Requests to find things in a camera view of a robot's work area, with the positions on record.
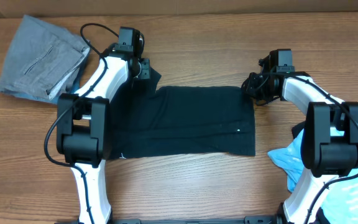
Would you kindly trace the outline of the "black t-shirt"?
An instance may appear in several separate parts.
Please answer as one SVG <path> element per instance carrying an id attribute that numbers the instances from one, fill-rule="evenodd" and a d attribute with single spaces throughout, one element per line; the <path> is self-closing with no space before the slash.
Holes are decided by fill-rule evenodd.
<path id="1" fill-rule="evenodd" d="M 110 159 L 227 152 L 255 155 L 253 101 L 236 86 L 122 84 L 111 102 Z"/>

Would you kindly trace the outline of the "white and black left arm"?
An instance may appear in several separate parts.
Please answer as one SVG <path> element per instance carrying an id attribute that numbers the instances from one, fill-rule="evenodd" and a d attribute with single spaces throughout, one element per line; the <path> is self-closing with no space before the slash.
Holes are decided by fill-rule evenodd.
<path id="1" fill-rule="evenodd" d="M 57 149 L 65 156 L 80 201 L 77 223 L 109 223 L 105 166 L 112 150 L 110 102 L 133 78 L 149 75 L 141 53 L 105 51 L 89 80 L 58 99 Z"/>

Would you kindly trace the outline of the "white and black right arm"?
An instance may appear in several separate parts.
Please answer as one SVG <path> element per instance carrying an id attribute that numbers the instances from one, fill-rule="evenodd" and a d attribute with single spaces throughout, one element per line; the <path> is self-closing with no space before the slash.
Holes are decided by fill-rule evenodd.
<path id="1" fill-rule="evenodd" d="M 275 221 L 313 223 L 330 186 L 358 178 L 358 102 L 333 97 L 305 72 L 251 73 L 241 89 L 259 106 L 279 99 L 306 116 L 304 169 Z"/>

